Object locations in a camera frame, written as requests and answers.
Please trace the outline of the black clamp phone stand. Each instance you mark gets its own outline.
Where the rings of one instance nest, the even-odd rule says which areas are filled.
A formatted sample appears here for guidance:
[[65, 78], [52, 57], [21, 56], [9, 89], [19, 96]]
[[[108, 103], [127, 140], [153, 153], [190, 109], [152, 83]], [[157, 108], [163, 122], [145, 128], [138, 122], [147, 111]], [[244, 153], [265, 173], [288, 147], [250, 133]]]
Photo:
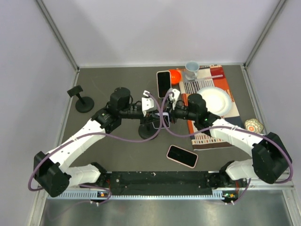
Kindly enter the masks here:
[[141, 124], [138, 129], [138, 134], [142, 139], [148, 139], [155, 135], [157, 129], [155, 129], [152, 123]]

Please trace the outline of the phone with white case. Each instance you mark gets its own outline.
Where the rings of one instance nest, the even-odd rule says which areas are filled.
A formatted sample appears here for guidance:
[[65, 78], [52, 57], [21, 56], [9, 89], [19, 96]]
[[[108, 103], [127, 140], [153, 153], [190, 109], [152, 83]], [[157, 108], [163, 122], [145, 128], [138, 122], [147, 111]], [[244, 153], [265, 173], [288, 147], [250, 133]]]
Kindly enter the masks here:
[[156, 74], [158, 97], [164, 98], [171, 88], [171, 73], [170, 71], [159, 71]]

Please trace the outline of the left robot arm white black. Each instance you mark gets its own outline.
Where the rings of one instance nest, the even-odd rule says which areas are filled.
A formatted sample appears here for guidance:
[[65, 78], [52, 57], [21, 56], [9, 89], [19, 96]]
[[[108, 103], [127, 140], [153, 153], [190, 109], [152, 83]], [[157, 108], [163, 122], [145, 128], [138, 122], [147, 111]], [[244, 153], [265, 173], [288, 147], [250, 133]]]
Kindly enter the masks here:
[[121, 125], [122, 119], [139, 119], [145, 122], [159, 110], [155, 97], [148, 91], [143, 98], [133, 103], [130, 90], [119, 87], [114, 90], [106, 106], [97, 111], [87, 123], [73, 136], [57, 148], [47, 153], [39, 152], [34, 156], [33, 173], [28, 182], [38, 182], [51, 197], [57, 197], [72, 186], [102, 187], [107, 183], [107, 170], [99, 163], [72, 167], [71, 164], [94, 143], [105, 137], [114, 137], [111, 133]]

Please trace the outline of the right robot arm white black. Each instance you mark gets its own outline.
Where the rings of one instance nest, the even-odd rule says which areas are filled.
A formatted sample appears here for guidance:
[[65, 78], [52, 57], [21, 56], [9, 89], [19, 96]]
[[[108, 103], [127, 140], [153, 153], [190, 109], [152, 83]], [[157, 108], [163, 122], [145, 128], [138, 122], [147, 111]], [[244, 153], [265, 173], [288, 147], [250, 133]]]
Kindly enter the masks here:
[[279, 135], [273, 132], [261, 134], [232, 125], [218, 115], [209, 112], [206, 102], [200, 94], [190, 95], [190, 103], [184, 108], [177, 108], [178, 97], [173, 91], [166, 94], [161, 109], [166, 109], [176, 119], [192, 120], [198, 133], [205, 133], [212, 138], [221, 139], [247, 153], [250, 158], [244, 161], [229, 161], [220, 173], [220, 182], [231, 186], [236, 180], [257, 178], [268, 184], [280, 184], [279, 178], [286, 170], [293, 177], [292, 159]]

